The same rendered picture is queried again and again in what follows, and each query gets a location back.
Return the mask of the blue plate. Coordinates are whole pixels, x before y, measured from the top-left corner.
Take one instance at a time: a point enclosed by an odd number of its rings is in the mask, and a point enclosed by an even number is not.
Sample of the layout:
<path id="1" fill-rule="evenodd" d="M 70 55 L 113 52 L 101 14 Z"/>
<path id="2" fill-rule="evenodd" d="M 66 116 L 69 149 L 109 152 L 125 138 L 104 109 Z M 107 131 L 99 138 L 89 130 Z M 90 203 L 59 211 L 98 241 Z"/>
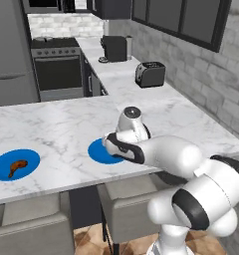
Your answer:
<path id="1" fill-rule="evenodd" d="M 9 178 L 10 165 L 17 160 L 27 160 L 28 165 L 19 168 Z M 0 155 L 0 181 L 13 181 L 24 178 L 31 174 L 40 164 L 40 155 L 32 149 L 14 149 Z"/>
<path id="2" fill-rule="evenodd" d="M 94 140 L 89 145 L 88 154 L 92 160 L 103 164 L 115 164 L 122 162 L 121 157 L 112 156 L 107 152 L 100 138 Z"/>

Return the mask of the dark counter base panel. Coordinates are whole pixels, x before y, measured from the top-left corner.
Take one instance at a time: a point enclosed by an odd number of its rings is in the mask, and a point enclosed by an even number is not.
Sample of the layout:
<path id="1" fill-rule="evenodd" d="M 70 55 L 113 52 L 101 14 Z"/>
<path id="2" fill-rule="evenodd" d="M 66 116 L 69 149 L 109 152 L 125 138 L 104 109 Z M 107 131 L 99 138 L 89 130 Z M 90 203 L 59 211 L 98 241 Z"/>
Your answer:
<path id="1" fill-rule="evenodd" d="M 69 194 L 75 229 L 102 222 L 100 198 L 95 185 L 70 190 Z"/>

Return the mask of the brown chicken drumstick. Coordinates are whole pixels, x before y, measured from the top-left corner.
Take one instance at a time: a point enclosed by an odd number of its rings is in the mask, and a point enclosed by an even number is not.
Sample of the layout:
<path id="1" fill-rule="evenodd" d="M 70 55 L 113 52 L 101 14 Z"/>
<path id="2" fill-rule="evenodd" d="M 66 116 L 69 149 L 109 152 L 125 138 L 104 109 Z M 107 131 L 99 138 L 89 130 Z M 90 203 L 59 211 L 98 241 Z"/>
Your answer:
<path id="1" fill-rule="evenodd" d="M 8 174 L 8 177 L 11 178 L 15 171 L 19 168 L 23 168 L 23 167 L 26 167 L 28 165 L 28 161 L 27 160 L 17 160 L 15 162 L 13 162 L 11 165 L 10 165 L 10 173 Z"/>

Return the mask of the grey pan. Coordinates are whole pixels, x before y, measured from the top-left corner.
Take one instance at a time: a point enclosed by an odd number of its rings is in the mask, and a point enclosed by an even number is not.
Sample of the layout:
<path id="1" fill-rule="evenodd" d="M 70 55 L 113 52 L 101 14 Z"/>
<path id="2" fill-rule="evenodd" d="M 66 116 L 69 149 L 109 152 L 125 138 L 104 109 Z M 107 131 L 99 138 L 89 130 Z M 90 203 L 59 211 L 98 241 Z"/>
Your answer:
<path id="1" fill-rule="evenodd" d="M 46 42 L 49 42 L 53 39 L 54 39 L 53 37 L 36 37 L 33 40 L 37 41 L 37 42 L 45 42 L 46 43 Z"/>

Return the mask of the dark base cupboards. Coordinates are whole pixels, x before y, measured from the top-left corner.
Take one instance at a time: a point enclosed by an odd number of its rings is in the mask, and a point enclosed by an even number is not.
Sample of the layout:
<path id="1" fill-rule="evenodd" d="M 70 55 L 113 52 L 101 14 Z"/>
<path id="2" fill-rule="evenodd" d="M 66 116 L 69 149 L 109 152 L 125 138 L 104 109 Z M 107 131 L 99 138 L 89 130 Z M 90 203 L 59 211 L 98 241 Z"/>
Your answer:
<path id="1" fill-rule="evenodd" d="M 95 71 L 93 70 L 85 54 L 82 54 L 82 59 L 84 74 L 84 95 L 87 98 L 106 96 L 108 92 L 101 83 Z"/>

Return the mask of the black toaster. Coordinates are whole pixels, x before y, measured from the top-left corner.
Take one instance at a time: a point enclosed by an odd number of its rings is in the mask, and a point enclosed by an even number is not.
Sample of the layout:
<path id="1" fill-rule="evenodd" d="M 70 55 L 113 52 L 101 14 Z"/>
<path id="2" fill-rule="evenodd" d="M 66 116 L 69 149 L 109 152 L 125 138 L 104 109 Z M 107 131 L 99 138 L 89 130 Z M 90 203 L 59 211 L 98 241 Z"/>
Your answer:
<path id="1" fill-rule="evenodd" d="M 165 66 L 160 62 L 140 63 L 135 69 L 135 82 L 141 88 L 162 86 L 164 76 Z"/>

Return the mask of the black coffee machine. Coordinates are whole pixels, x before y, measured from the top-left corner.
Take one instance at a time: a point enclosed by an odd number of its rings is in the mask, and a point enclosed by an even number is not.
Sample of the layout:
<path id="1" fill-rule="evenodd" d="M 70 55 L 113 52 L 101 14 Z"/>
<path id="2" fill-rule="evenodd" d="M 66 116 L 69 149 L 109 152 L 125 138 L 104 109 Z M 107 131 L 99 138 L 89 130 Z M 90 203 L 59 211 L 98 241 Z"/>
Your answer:
<path id="1" fill-rule="evenodd" d="M 100 63 L 125 62 L 131 59 L 131 36 L 102 36 L 101 46 L 105 55 L 99 58 Z"/>

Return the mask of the grey upholstered stool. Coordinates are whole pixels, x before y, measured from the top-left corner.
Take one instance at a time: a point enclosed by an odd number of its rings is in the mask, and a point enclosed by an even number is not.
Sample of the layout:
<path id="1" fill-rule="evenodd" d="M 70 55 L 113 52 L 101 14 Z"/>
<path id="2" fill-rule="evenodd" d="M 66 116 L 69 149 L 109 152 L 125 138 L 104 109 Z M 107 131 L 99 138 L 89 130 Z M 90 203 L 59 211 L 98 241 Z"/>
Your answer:
<path id="1" fill-rule="evenodd" d="M 0 204 L 0 255 L 74 255 L 68 192 Z"/>
<path id="2" fill-rule="evenodd" d="M 159 226 L 147 214 L 147 204 L 155 194 L 173 184 L 163 173 L 131 177 L 99 184 L 104 237 L 111 236 L 112 255 L 120 255 L 120 244 L 155 234 Z"/>

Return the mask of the steel oven with hob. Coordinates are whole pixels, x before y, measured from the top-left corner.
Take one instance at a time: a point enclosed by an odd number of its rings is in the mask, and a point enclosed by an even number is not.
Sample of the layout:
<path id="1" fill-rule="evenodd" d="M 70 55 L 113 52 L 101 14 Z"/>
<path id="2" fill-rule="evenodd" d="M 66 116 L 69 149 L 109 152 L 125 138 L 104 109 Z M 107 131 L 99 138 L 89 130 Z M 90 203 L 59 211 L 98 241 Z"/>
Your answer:
<path id="1" fill-rule="evenodd" d="M 31 53 L 42 102 L 84 96 L 81 50 L 74 37 L 32 40 Z"/>

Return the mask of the grey fridge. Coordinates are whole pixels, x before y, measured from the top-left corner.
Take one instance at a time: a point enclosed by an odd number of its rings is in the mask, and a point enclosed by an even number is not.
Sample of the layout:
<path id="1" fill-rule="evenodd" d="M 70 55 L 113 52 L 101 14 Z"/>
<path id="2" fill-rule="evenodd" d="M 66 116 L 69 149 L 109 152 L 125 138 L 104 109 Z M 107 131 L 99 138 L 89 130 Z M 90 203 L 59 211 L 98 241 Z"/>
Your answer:
<path id="1" fill-rule="evenodd" d="M 38 103 L 31 33 L 21 0 L 0 0 L 0 107 Z"/>

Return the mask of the dark wall cupboards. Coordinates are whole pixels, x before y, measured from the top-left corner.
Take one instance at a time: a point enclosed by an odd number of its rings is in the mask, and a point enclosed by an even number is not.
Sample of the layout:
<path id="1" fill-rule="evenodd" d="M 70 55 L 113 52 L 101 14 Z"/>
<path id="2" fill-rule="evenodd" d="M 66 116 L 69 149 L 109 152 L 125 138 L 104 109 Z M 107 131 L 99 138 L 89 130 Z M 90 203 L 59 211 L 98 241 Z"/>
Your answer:
<path id="1" fill-rule="evenodd" d="M 220 50 L 232 0 L 87 0 L 103 20 L 148 26 L 201 48 Z"/>

